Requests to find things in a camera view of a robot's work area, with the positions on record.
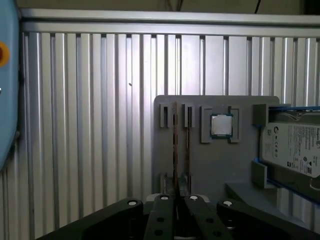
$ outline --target orange button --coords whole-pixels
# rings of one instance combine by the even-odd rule
[[[0,67],[6,65],[10,58],[10,51],[8,46],[0,41]]]

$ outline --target aluminum panel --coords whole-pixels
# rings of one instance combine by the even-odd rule
[[[50,10],[22,12],[20,139],[0,173],[0,239],[34,239],[127,196],[145,199],[157,95],[320,101],[319,22],[309,16],[269,24],[190,13],[169,23],[166,13],[151,22],[82,11],[63,22],[56,11],[48,22]],[[277,206],[320,231],[310,202],[279,189]]]

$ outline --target hard drive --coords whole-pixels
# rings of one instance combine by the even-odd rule
[[[261,131],[260,161],[268,180],[320,203],[320,111],[317,107],[269,110]]]

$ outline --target cable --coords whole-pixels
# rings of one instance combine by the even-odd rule
[[[174,8],[172,7],[171,0],[166,0],[165,2],[168,5],[169,10],[172,12],[174,10]]]
[[[260,7],[260,3],[261,3],[261,0],[258,0],[258,3],[256,4],[256,7],[255,7],[254,14],[257,14],[259,7]]]
[[[179,0],[178,1],[178,4],[176,6],[176,11],[177,12],[180,12],[181,11],[181,8],[182,8],[182,5],[184,4],[184,0]]]

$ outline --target light blue panel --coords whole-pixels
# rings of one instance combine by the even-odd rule
[[[0,67],[0,170],[13,143],[18,118],[19,18],[13,0],[0,0],[0,42],[10,51]]]

